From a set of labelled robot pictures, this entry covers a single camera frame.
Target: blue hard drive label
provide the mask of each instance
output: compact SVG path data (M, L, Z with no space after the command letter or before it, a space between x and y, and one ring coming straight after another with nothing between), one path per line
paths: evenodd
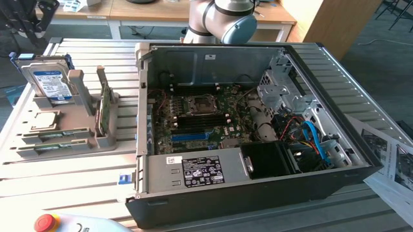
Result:
M45 96L55 103L64 103L72 98L71 90L64 83L60 71L36 71L33 76Z

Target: emergency stop button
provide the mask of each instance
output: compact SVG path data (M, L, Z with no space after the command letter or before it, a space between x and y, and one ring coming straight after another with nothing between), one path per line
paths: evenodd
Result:
M59 221L49 214L43 214L35 222L36 232L51 232L59 225Z

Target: blue pcie slot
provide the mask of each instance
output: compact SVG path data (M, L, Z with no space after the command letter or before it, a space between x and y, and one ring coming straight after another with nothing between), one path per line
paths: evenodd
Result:
M208 134L207 133L199 133L199 134L178 134L172 135L172 142L180 142L180 141L194 141L194 140L207 140Z

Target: hard drive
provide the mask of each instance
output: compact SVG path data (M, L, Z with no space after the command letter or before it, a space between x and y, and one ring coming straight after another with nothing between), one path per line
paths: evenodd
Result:
M47 97L52 104L73 102L72 95L77 93L67 78L69 69L73 69L68 55L31 56L31 54L21 54L12 61L31 83L36 97Z

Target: paper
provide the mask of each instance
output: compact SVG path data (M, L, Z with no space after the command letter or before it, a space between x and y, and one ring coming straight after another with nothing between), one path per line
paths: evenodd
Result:
M347 116L383 165L363 181L413 226L413 148Z

